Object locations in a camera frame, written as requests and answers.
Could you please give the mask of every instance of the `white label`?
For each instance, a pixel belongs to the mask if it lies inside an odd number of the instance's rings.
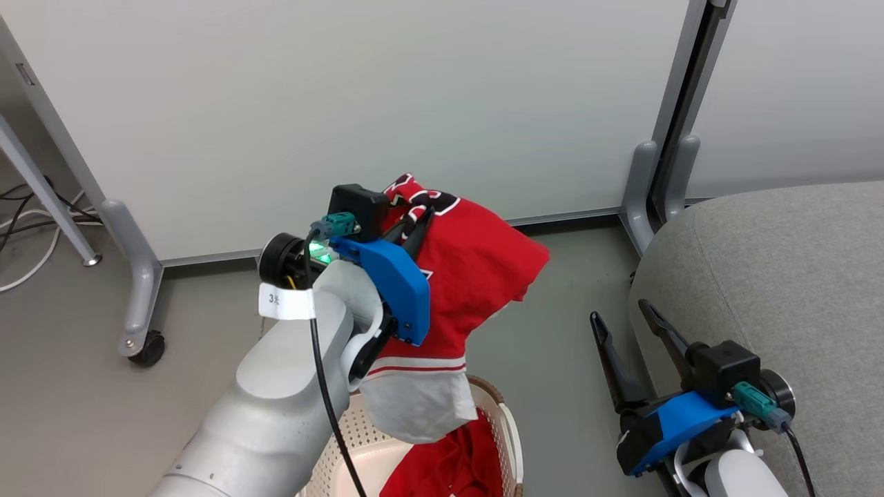
[[[258,314],[280,321],[316,317],[313,290],[286,290],[262,283],[258,289]]]

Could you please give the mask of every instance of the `gray sofa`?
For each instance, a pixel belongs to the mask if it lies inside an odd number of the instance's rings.
[[[884,495],[884,182],[722,197],[663,226],[629,314],[657,394],[677,391],[642,298],[688,341],[735,340],[791,384],[818,495]],[[789,495],[807,494],[784,436],[753,442]]]

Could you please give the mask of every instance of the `laundry basket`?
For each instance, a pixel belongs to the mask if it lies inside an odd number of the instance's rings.
[[[522,446],[513,415],[503,403],[503,396],[492,384],[475,376],[469,377],[470,390],[492,426],[494,442],[503,476],[503,496],[522,497]],[[362,396],[350,396],[350,408],[340,419],[340,430],[347,442],[350,456],[369,497],[377,497],[411,444],[381,433],[364,410]],[[355,486],[334,437],[313,468],[313,477],[298,497],[355,497]]]

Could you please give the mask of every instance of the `blue bracket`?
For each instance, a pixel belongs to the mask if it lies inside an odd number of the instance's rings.
[[[430,284],[405,249],[384,240],[361,243],[342,237],[332,237],[330,246],[369,274],[399,321],[399,339],[421,345],[430,331]]]
[[[682,443],[705,432],[720,419],[731,417],[738,410],[740,408],[736,406],[717,409],[697,392],[687,392],[667,401],[645,417],[659,420],[662,439],[653,445],[629,474],[638,476],[644,473],[648,466],[656,465],[659,460],[675,452]]]

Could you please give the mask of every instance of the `white partition panel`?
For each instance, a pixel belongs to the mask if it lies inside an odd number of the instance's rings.
[[[884,3],[740,0],[688,197],[884,179]]]
[[[403,172],[505,218],[619,206],[688,0],[3,0],[161,260],[302,233]]]

